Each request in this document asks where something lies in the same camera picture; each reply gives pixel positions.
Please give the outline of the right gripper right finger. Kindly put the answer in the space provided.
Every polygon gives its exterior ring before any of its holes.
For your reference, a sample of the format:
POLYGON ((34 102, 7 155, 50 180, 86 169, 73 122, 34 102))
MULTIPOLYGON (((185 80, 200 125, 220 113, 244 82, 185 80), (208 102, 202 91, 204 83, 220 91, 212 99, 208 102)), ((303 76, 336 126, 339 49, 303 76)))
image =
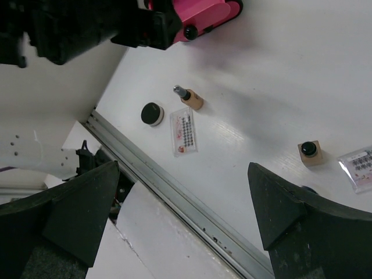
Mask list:
POLYGON ((248 182, 275 278, 371 278, 371 213, 326 199, 258 163, 248 182))

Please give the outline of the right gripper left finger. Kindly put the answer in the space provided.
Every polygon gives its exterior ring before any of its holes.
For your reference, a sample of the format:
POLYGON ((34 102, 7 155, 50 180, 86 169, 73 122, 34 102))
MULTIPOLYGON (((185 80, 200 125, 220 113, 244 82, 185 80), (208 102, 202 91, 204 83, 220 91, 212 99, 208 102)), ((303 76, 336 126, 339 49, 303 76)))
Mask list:
POLYGON ((1 278, 86 278, 108 214, 79 176, 1 205, 1 278))

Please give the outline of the clear eyelash case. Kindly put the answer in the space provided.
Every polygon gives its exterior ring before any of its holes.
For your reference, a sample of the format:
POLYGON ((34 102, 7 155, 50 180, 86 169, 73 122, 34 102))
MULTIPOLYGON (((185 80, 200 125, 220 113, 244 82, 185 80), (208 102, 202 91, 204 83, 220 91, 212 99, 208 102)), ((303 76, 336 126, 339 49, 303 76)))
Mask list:
POLYGON ((371 191, 371 146, 342 155, 337 161, 356 194, 371 191))
POLYGON ((175 157, 198 151, 194 118, 190 108, 171 113, 170 128, 175 157))

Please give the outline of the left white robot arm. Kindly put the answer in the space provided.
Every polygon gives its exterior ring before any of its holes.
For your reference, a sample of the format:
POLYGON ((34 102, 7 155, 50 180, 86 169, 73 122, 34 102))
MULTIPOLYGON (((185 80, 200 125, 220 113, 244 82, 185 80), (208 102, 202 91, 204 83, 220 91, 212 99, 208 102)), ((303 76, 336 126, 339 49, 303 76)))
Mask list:
MULTIPOLYGON (((172 1, 2 1, 1 63, 27 66, 24 37, 37 55, 64 65, 106 40, 125 47, 169 48, 182 22, 172 1)), ((69 180, 95 168, 86 145, 64 149, 17 134, 1 139, 1 164, 69 180)))

